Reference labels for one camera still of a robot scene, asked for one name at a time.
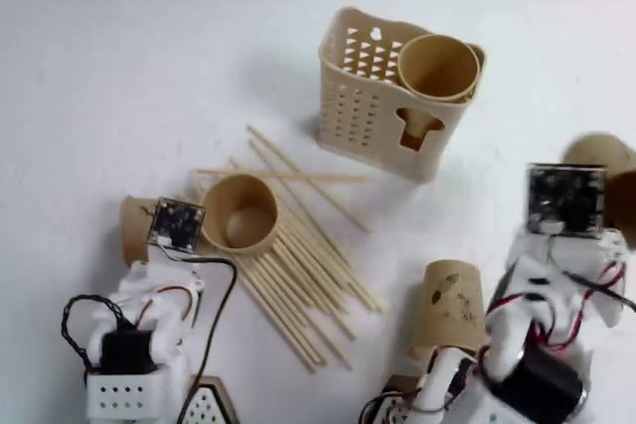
white perforated box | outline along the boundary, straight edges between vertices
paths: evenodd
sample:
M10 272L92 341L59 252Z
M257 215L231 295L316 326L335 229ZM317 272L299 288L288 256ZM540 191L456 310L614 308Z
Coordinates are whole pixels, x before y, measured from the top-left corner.
M88 419L159 419L164 414L167 372L140 375L89 374Z

fallen paper cup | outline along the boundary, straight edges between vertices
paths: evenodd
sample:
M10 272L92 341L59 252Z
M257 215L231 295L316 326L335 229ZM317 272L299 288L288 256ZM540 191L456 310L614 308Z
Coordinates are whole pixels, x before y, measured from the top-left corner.
M486 343L479 269L459 260L438 260L426 267L419 289L408 353L428 359L435 348L477 353Z
M607 169L605 217L621 230L629 247L636 248L636 151L616 136L592 133L575 140L562 160Z
M148 261L148 234L157 207L156 199L126 197L119 210L121 245L126 265Z
M266 251L276 238L278 204L269 186L248 174L227 176L203 200L202 232L215 248L241 255Z

black wire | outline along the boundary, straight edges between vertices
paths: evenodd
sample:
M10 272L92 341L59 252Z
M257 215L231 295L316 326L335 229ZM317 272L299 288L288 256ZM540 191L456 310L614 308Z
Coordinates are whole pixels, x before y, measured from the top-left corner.
M78 345L78 342L76 342L69 333L69 316L71 315L71 308L75 303L80 301L89 301L104 304L114 315L118 330L132 330L135 327L123 316L123 312L121 311L121 308L119 308L119 305L114 303L112 300L102 297L101 295L77 295L69 300L67 305L64 307L64 311L62 312L62 338L64 338L67 343L71 345L71 348L73 348L73 350L79 355L83 362L84 370L93 372L95 371L95 366L93 366L90 362L88 353L86 352L86 348L80 347L80 345Z
M383 392L382 394L379 394L378 396L368 401L367 404L365 404L365 406L362 408L362 411L360 411L360 416L358 416L358 424L365 424L366 422L365 417L366 417L367 411L372 405L376 404L378 401L382 401L388 397L405 397L405 396L408 396L409 394L412 394L412 393L388 391L388 392Z
M549 243L548 243L548 260L556 267L560 270L560 272L565 275L567 278L569 278L572 282L578 284L578 285L582 285L583 287L589 288L590 290L593 290L594 292L598 292L601 293L613 300L616 300L620 303L622 303L623 305L625 305L626 307L628 307L632 312L636 313L636 303L634 303L633 301L631 301L629 298L626 298L616 292L614 292L613 290L610 290L609 287L607 287L606 285L603 284L599 284L596 282L592 282L591 280L586 279L585 277L582 277L580 275L578 275L577 273L573 273L573 272L568 272L566 270L561 269L557 262L555 261L555 258L553 257L553 247L555 245L555 235L551 235L549 237Z
M370 406L377 403L378 401L382 401L384 399L387 399L388 397L400 397L402 399L416 397L420 391L421 391L421 388L416 389L415 391L410 391L410 392L397 392L397 391L383 392L382 394L374 397L373 399L368 401L367 404L365 404L365 406L362 408L362 411L360 412L360 416L358 417L358 424L365 424L365 417L366 417L367 411L369 410ZM452 396L442 406L438 407L437 409L422 409L420 407L415 406L414 404L406 404L406 403L401 404L400 406L390 406L387 409L387 416L391 416L391 411L393 410L394 407L405 407L408 410L413 411L417 414L437 414L439 412L442 412L448 409L448 407L453 403L453 401L457 399L457 396L459 396L459 394L455 394L454 396Z
M223 296L223 299L221 300L221 304L219 305L219 309L217 310L217 314L215 315L215 318L212 321L212 326L210 327L210 332L208 333L208 340L206 342L206 348L205 348L204 353L203 353L203 359L201 360L201 365L199 366L199 371L197 372L197 375L195 376L194 380L192 381L192 384L190 386L190 390L188 391L188 394L186 396L186 400L183 402L183 405L181 406L181 412L179 412L179 417L177 418L177 424L181 424L183 422L184 418L186 417L186 412L188 411L188 404L190 403L190 401L192 400L192 398L196 394L197 388L199 387L199 382L201 382L201 377L203 376L203 373L206 370L206 365L208 364L208 357L210 355L210 348L212 347L212 338L215 335L215 330L217 329L217 324L219 323L219 318L221 317L221 314L222 314L224 308L226 307L226 303L228 302L228 298L230 297L230 294L232 293L232 291L235 288L235 285L237 284L237 277L239 275L239 272L237 270L237 266L231 260L227 260L226 258L221 258L221 257L183 257L183 258L177 258L177 257L173 257L172 255L170 255L168 253L168 251L163 246L159 246L159 248L166 255L166 257L168 257L170 260L172 260L174 262L223 263L223 264L227 265L232 270L232 280L230 281L230 285L228 286L228 290L226 290L226 294Z
M636 303L631 301L629 298L623 297L613 290L610 290L606 285L592 282L591 280L587 280L585 277L581 277L577 273L566 272L565 270L563 271L563 275L569 278L572 282L612 298L630 308L633 312L636 312Z

white 3d printed part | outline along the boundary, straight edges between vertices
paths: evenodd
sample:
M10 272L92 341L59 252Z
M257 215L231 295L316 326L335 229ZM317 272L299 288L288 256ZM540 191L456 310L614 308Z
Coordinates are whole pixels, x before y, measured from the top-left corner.
M186 411L184 424L231 424L210 387L200 387Z
M89 374L88 419L160 419L165 413L166 377L163 369L140 375Z

keyhole-shaped cutout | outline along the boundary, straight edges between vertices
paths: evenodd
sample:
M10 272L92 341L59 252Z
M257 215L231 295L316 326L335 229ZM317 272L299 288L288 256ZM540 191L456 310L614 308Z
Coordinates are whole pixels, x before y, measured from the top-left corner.
M419 151L428 131L446 129L441 120L419 109L400 108L397 116L404 121L404 130L399 138L399 144L413 151Z
M380 30L380 27L374 27L374 30L371 31L370 37L376 42L380 41L382 39L382 30Z

